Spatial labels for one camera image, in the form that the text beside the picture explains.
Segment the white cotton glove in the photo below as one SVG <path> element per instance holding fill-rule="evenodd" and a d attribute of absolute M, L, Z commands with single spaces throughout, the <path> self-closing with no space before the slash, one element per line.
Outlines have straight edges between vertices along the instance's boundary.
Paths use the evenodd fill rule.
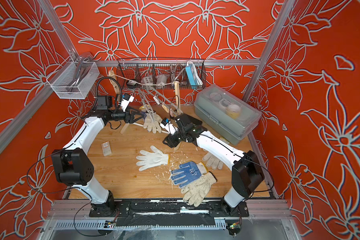
<path fill-rule="evenodd" d="M 154 134 L 156 133 L 162 133 L 162 128 L 160 126 L 162 122 L 162 118 L 156 113 L 153 113 L 153 117 L 150 115 L 147 115 L 144 119 L 143 128 L 146 129 L 148 132 L 152 132 Z"/>
<path fill-rule="evenodd" d="M 155 146 L 150 146 L 150 149 L 150 152 L 141 150 L 139 155 L 136 156 L 138 160 L 136 165 L 139 167 L 140 172 L 161 165 L 168 165 L 170 162 L 170 155 L 164 154 Z"/>

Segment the wooden drying rack stand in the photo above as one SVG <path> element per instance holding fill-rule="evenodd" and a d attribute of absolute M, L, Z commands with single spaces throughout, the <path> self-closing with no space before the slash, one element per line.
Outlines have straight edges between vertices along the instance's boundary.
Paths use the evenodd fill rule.
<path fill-rule="evenodd" d="M 108 77 L 111 77 L 112 80 L 111 81 L 111 84 L 114 86 L 114 89 L 115 89 L 115 93 L 116 94 L 121 94 L 121 91 L 122 91 L 122 88 L 121 87 L 118 87 L 118 85 L 116 83 L 113 82 L 113 80 L 116 80 L 116 74 L 114 73 L 113 70 L 109 70 L 108 72 Z M 153 117 L 153 113 L 155 112 L 153 109 L 152 109 L 152 106 L 146 101 L 145 104 L 143 103 L 143 108 L 141 109 L 142 112 L 145 112 L 146 113 L 146 116 L 147 115 L 150 115 L 151 117 Z M 178 112 L 177 112 L 177 109 L 175 110 L 172 110 L 171 109 L 171 112 L 170 112 L 170 117 L 176 117 L 178 115 Z"/>

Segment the grey clip hanger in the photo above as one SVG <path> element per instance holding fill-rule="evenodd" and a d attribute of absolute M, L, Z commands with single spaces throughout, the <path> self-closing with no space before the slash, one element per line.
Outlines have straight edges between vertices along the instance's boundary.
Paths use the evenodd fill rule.
<path fill-rule="evenodd" d="M 176 103 L 176 104 L 170 103 L 169 99 L 167 99 L 164 95 L 160 94 L 156 90 L 153 90 L 153 93 L 152 93 L 150 91 L 144 91 L 144 90 L 139 89 L 138 94 L 139 94 L 139 97 L 141 98 L 142 106 L 143 106 L 143 103 L 145 104 L 145 102 L 147 101 L 152 106 L 152 109 L 154 110 L 153 104 L 156 104 L 156 105 L 158 105 L 159 107 L 162 108 L 161 104 L 164 103 L 164 104 L 167 104 L 172 110 L 177 109 L 178 115 L 183 113 L 179 103 Z"/>

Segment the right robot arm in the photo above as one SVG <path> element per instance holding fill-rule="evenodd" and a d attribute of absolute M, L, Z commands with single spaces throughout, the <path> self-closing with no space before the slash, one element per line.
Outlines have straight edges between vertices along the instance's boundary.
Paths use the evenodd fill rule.
<path fill-rule="evenodd" d="M 160 123 L 169 132 L 163 140 L 165 145 L 174 148 L 181 142 L 192 143 L 212 154 L 232 171 L 232 186 L 223 197 L 223 206 L 233 209 L 250 199 L 265 179 L 264 173 L 268 172 L 260 164 L 257 155 L 229 146 L 202 126 L 202 121 L 187 114 L 175 117 L 175 122 L 176 127 L 167 118 Z"/>

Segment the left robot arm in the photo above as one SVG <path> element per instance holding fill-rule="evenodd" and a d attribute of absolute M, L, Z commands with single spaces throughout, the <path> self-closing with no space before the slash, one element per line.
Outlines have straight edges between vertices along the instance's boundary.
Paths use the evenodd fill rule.
<path fill-rule="evenodd" d="M 57 181 L 84 194 L 90 200 L 96 217 L 112 215 L 116 205 L 112 192 L 95 178 L 94 166 L 87 154 L 98 133 L 108 123 L 124 121 L 132 124 L 143 118 L 140 110 L 130 107 L 133 101 L 133 96 L 123 92 L 115 96 L 97 95 L 79 132 L 61 150 L 55 150 L 51 155 Z"/>

